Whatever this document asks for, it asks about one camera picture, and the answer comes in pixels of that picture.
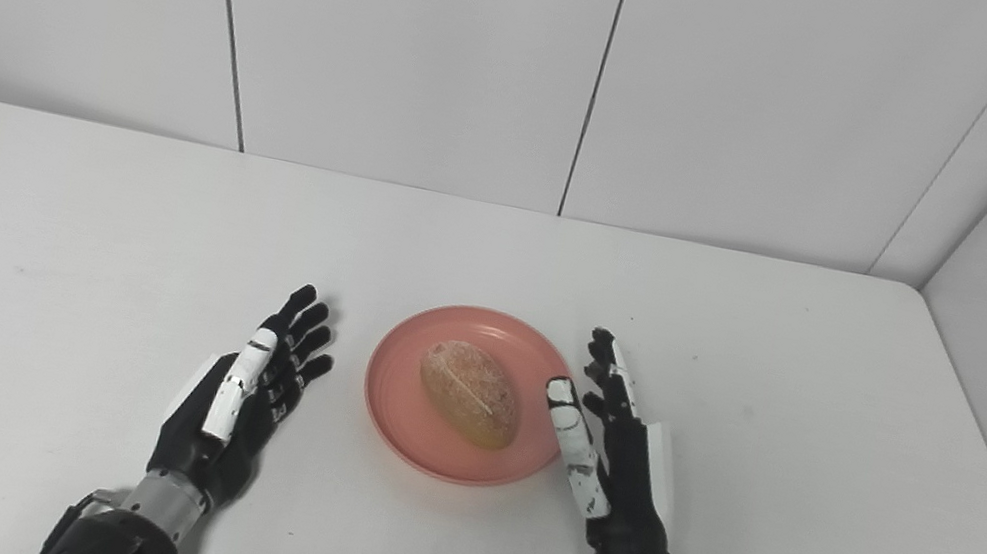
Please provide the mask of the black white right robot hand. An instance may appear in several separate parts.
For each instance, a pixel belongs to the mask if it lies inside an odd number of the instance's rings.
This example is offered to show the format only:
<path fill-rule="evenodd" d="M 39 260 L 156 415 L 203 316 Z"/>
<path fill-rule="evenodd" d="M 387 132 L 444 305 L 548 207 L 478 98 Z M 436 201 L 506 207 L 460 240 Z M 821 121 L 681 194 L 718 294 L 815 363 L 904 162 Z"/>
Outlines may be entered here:
<path fill-rule="evenodd" d="M 669 554 L 671 442 L 641 419 L 617 336 L 597 327 L 591 337 L 584 373 L 598 392 L 580 394 L 568 376 L 544 391 L 586 542 L 593 554 Z"/>

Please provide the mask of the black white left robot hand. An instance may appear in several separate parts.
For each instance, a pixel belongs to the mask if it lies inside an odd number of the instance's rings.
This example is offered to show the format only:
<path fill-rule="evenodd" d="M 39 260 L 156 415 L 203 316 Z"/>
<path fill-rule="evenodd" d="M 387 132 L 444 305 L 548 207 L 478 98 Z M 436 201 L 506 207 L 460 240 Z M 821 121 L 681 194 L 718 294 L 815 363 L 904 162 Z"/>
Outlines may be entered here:
<path fill-rule="evenodd" d="M 254 480 L 264 448 L 326 376 L 333 359 L 331 312 L 303 285 L 239 349 L 206 362 L 160 427 L 148 472 L 184 477 L 205 509 L 236 500 Z"/>

